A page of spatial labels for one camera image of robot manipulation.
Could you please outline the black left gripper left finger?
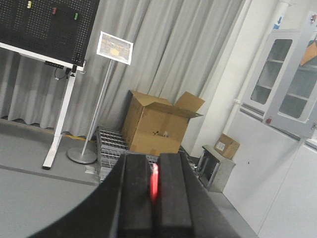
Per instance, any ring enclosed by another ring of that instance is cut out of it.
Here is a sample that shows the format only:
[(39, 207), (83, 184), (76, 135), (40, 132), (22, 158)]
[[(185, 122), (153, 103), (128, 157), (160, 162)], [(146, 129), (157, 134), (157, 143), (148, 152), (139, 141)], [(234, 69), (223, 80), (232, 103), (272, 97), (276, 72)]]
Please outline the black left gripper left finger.
[(150, 176), (151, 167), (145, 155), (126, 155), (119, 217), (121, 230), (152, 228)]

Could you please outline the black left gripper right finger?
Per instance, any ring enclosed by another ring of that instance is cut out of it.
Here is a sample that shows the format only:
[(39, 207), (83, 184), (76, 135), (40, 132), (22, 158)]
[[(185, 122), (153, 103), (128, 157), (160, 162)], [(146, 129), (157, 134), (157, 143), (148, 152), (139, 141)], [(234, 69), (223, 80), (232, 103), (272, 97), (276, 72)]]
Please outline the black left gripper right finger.
[(192, 222), (179, 154), (162, 153), (158, 159), (157, 226), (160, 230), (189, 230)]

